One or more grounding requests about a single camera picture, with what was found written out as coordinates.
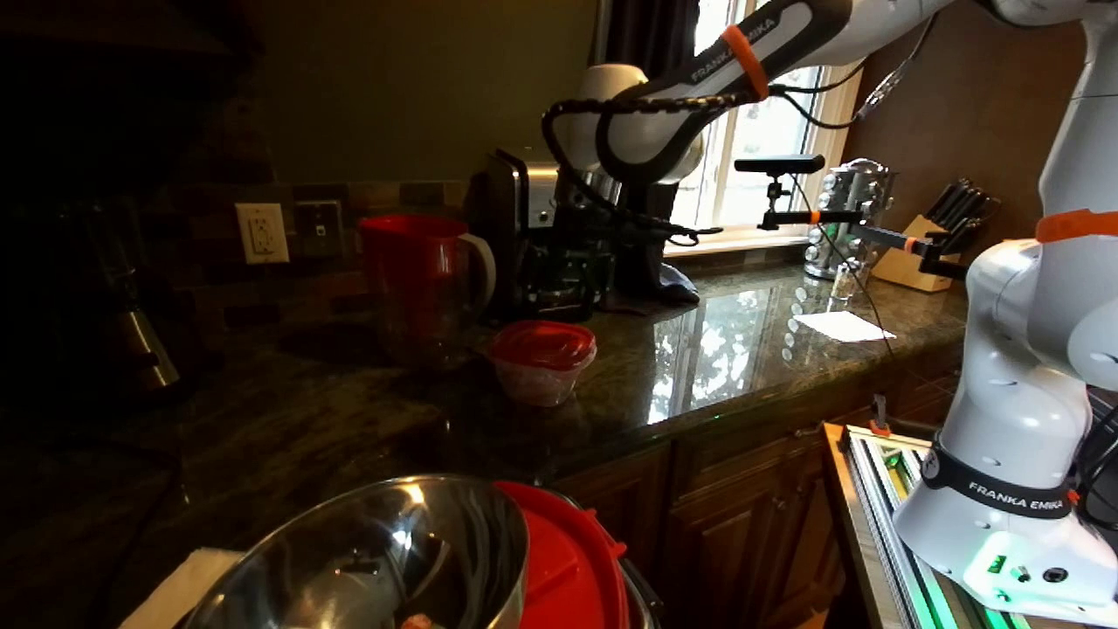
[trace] dark granite countertop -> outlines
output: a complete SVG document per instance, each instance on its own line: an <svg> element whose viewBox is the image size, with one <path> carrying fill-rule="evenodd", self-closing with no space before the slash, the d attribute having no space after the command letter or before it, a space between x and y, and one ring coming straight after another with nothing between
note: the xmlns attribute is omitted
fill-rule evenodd
<svg viewBox="0 0 1118 629"><path fill-rule="evenodd" d="M83 627L106 600L103 619L120 623L192 550L248 550L297 512L383 475L549 483L687 432L772 425L820 391L875 391L899 365L959 358L965 322L959 289L871 284L847 309L895 340L842 348L798 322L832 298L802 268L714 277L698 289L687 312L594 314L599 365L559 411L519 411L486 362L439 376L388 369L366 326L324 322L232 335L220 370L179 406L81 440L5 440L5 619Z"/></svg>

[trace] cabinet door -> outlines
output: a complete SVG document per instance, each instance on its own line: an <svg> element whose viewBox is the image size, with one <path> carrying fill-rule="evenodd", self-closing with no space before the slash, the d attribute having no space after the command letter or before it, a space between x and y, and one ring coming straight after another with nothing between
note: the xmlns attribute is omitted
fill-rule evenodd
<svg viewBox="0 0 1118 629"><path fill-rule="evenodd" d="M559 492L586 512L630 547L632 568L651 577L661 554L666 448L647 448L630 459L594 465L556 483Z"/></svg>
<svg viewBox="0 0 1118 629"><path fill-rule="evenodd" d="M798 627L842 589L839 541L811 437L776 437L694 468L666 508L664 623Z"/></svg>

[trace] metal mixing bowl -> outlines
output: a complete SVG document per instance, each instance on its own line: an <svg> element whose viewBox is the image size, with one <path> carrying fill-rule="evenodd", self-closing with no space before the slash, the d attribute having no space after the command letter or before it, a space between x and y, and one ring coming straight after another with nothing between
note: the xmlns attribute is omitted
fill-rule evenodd
<svg viewBox="0 0 1118 629"><path fill-rule="evenodd" d="M524 611L524 568L524 517L491 483L403 475L267 535L213 584L188 629L508 629Z"/></svg>

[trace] wall outlet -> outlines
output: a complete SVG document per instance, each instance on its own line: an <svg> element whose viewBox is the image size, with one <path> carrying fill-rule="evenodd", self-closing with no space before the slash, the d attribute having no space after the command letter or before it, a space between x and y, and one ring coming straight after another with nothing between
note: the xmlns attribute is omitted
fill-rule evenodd
<svg viewBox="0 0 1118 629"><path fill-rule="evenodd" d="M248 266L284 266L289 263L284 207L281 203L236 203L240 249Z"/></svg>
<svg viewBox="0 0 1118 629"><path fill-rule="evenodd" d="M289 225L297 259L346 257L343 201L297 201L289 207Z"/></svg>

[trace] coffee maker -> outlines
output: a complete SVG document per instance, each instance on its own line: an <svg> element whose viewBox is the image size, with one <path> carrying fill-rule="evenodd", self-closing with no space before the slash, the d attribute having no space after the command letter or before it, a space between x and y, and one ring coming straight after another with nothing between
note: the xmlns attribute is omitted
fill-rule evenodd
<svg viewBox="0 0 1118 629"><path fill-rule="evenodd" d="M608 216L579 207L547 152L493 152L466 216L498 259L501 317L586 317L616 277Z"/></svg>

